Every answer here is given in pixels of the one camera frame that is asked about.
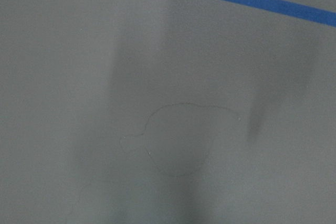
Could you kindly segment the brown paper table cover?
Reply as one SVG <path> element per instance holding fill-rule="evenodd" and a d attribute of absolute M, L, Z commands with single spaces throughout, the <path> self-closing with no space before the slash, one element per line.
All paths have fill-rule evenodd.
<path fill-rule="evenodd" d="M 1 0 L 1 223 L 335 223 L 335 25 L 303 6 L 335 12 Z"/>

